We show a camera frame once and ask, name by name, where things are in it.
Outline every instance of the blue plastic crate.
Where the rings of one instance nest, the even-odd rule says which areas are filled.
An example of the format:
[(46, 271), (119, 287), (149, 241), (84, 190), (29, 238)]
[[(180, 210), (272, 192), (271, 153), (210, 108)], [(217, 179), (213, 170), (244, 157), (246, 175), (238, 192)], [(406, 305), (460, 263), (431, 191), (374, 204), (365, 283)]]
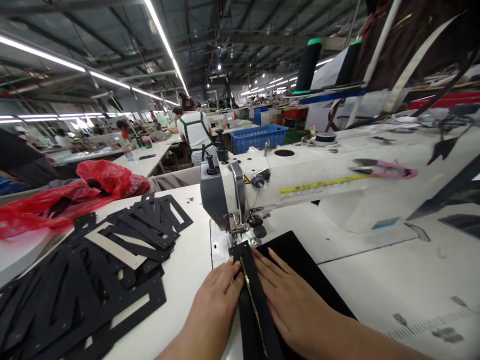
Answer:
[(263, 149), (267, 140), (270, 140), (272, 147), (283, 145), (288, 130), (289, 128), (286, 126), (270, 124), (232, 132), (230, 137), (233, 154), (245, 154), (249, 147)]

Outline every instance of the gold zipper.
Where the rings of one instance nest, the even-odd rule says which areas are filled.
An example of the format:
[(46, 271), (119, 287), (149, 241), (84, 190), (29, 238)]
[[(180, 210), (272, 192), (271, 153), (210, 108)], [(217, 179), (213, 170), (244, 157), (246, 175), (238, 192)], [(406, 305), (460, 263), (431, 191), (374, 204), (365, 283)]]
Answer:
[(247, 274), (247, 270), (245, 269), (243, 256), (240, 256), (240, 264), (241, 264), (241, 269), (243, 270), (243, 276), (245, 277), (246, 288), (248, 289), (248, 293), (250, 295), (251, 305), (253, 306), (253, 312), (255, 313), (256, 323), (258, 325), (258, 329), (260, 330), (261, 344), (263, 345), (263, 352), (265, 353), (265, 356), (268, 358), (269, 356), (267, 355), (267, 347), (265, 346), (264, 334), (262, 332), (262, 327), (260, 326), (259, 312), (257, 311), (257, 307), (255, 306), (254, 297), (252, 295), (252, 289), (250, 288), (250, 279), (249, 279), (249, 275)]

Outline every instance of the machine knob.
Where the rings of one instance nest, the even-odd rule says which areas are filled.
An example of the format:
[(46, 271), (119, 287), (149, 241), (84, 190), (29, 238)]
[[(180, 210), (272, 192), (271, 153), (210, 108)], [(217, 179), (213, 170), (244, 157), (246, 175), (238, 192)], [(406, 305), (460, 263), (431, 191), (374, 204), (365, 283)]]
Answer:
[(257, 189), (261, 190), (265, 186), (265, 179), (262, 176), (255, 176), (251, 180), (251, 184)]
[(265, 226), (257, 226), (253, 228), (253, 234), (255, 235), (256, 238), (263, 239), (264, 237), (267, 236), (267, 229), (265, 229)]

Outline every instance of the factory ceiling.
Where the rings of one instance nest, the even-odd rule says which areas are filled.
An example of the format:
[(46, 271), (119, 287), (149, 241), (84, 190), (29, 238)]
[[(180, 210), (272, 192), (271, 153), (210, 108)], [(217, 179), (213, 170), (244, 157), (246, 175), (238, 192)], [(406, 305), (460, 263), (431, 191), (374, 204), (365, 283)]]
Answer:
[[(312, 37), (326, 40), (321, 57), (331, 57), (347, 44), (357, 7), (357, 0), (151, 2), (191, 93), (201, 92), (218, 75), (246, 85), (264, 73), (294, 72)], [(144, 0), (10, 0), (0, 5), (0, 16), (0, 31), (137, 88), (164, 91), (168, 99), (182, 86)], [(365, 21), (361, 0), (352, 36)], [(88, 75), (71, 79), (72, 74), (67, 67), (0, 44), (4, 95), (87, 99), (118, 90), (108, 83), (97, 87)]]

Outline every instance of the white t-shirt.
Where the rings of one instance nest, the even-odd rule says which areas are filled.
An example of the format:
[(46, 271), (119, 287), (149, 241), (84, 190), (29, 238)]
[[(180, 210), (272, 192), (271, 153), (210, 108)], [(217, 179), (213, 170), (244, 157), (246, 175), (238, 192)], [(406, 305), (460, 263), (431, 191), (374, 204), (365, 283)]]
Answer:
[(69, 149), (72, 147), (72, 140), (70, 140), (70, 137), (68, 135), (67, 136), (55, 135), (55, 141), (62, 148)]
[[(181, 119), (185, 122), (185, 124), (199, 121), (200, 118), (201, 114), (198, 111), (188, 111), (181, 116)], [(212, 126), (210, 125), (208, 116), (206, 116), (205, 114), (203, 115), (203, 123), (205, 124), (206, 130), (208, 132)], [(180, 120), (177, 120), (176, 126), (178, 128), (178, 133), (180, 135), (185, 135), (184, 125)], [(202, 145), (206, 146), (212, 143), (201, 123), (188, 125), (187, 130), (188, 141), (192, 149), (201, 149)]]

